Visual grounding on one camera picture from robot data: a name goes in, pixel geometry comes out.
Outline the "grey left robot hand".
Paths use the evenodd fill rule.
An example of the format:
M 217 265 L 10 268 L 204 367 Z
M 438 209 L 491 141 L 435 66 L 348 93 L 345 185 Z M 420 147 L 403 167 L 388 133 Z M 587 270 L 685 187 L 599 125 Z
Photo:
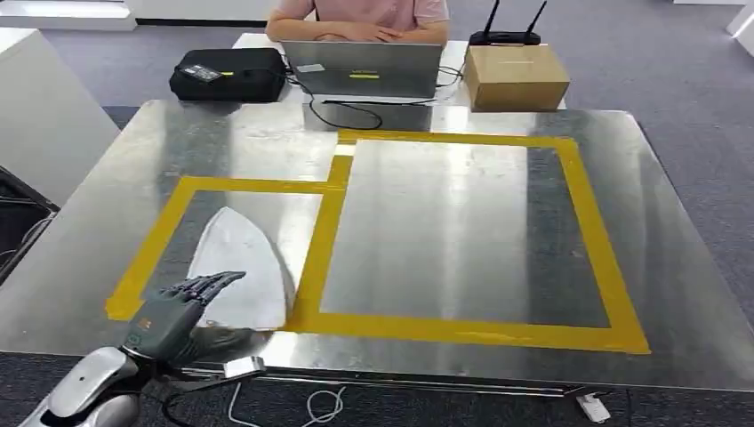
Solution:
M 252 330 L 198 323 L 220 292 L 244 276 L 223 271 L 159 289 L 129 322 L 120 349 L 173 368 L 238 353 L 251 341 Z

